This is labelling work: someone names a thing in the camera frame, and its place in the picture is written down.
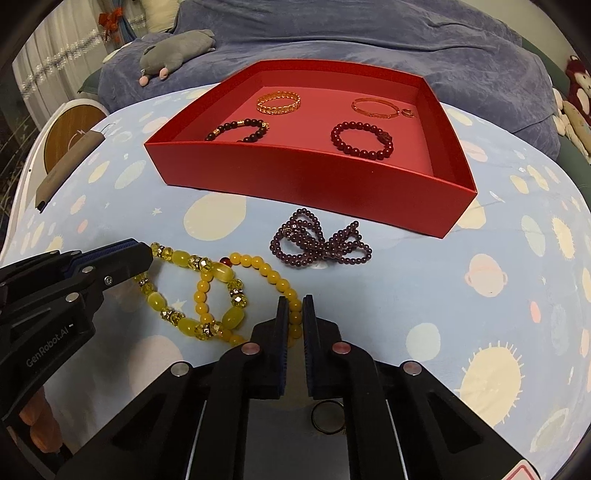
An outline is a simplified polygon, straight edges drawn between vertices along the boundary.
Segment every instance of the screw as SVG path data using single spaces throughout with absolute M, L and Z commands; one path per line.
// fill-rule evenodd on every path
M 346 355 L 351 351 L 351 346 L 347 342 L 333 343 L 333 352 L 339 355 Z
M 182 377 L 189 373 L 189 366 L 185 362 L 177 362 L 170 367 L 170 373 L 175 377 Z
M 261 351 L 261 346 L 258 343 L 248 342 L 242 345 L 241 350 L 244 355 L 256 355 Z
M 423 367 L 421 367 L 421 365 L 416 362 L 406 362 L 402 366 L 402 369 L 412 376 L 418 375 L 423 371 Z

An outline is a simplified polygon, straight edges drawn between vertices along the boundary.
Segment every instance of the gray plush toy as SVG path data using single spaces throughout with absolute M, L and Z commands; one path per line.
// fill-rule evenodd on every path
M 160 80 L 166 79 L 184 62 L 214 51 L 215 44 L 211 30 L 190 30 L 150 45 L 139 60 L 142 69 L 139 84 L 145 87 L 150 78 L 156 75 Z

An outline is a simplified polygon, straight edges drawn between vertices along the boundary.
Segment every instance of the red ribbon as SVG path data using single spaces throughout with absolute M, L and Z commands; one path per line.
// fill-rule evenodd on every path
M 123 17 L 123 8 L 115 8 L 110 14 L 99 15 L 99 25 L 105 30 L 105 41 L 119 28 L 118 20 Z

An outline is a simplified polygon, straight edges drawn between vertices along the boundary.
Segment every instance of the ring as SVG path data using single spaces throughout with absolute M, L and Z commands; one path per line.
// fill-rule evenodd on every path
M 278 98 L 289 98 L 294 100 L 293 103 L 289 105 L 281 105 L 281 106 L 265 106 L 264 104 L 270 102 L 271 100 L 276 100 Z M 267 93 L 263 95 L 256 101 L 256 109 L 260 113 L 265 113 L 267 115 L 283 115 L 284 113 L 291 113 L 295 112 L 300 107 L 300 96 L 297 93 L 293 92 L 273 92 Z
M 357 106 L 357 103 L 361 103 L 361 102 L 373 102 L 373 103 L 381 103 L 382 105 L 388 105 L 389 107 L 394 109 L 394 113 L 390 113 L 390 114 L 372 113 L 372 112 L 368 112 L 367 110 L 361 110 L 361 108 L 359 108 Z M 353 100 L 353 103 L 351 103 L 351 108 L 353 110 L 355 110 L 356 112 L 361 113 L 361 115 L 370 116 L 373 118 L 395 118 L 398 115 L 400 115 L 400 108 L 398 108 L 392 102 L 388 102 L 387 100 L 382 100 L 381 98 L 372 98 L 372 97 L 357 98 L 357 99 Z
M 319 427 L 318 424 L 316 423 L 316 419 L 314 418 L 314 412 L 316 412 L 316 409 L 319 406 L 321 406 L 323 404 L 328 404 L 328 403 L 338 405 L 343 410 L 343 424 L 336 430 L 325 430 L 325 429 Z M 321 402 L 318 402 L 316 405 L 314 405 L 314 408 L 312 408 L 312 413 L 310 414 L 310 420 L 312 422 L 312 426 L 314 427 L 314 429 L 317 432 L 323 433 L 324 435 L 336 435 L 337 433 L 340 433 L 345 429 L 344 412 L 345 412 L 345 408 L 341 402 L 338 402 L 336 400 L 323 400 Z

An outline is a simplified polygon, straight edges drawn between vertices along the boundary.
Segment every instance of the plush mouse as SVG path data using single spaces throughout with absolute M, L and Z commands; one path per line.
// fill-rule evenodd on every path
M 156 75 L 160 80 L 168 78 L 168 75 L 178 70 L 184 62 L 214 51 L 215 44 L 211 30 L 190 30 L 150 45 L 139 60 L 142 69 L 139 84 L 145 87 L 150 78 Z
M 566 75 L 570 79 L 570 90 L 568 100 L 572 103 L 583 118 L 591 125 L 591 109 L 589 98 L 591 98 L 591 76 L 577 57 L 571 56 L 566 66 Z

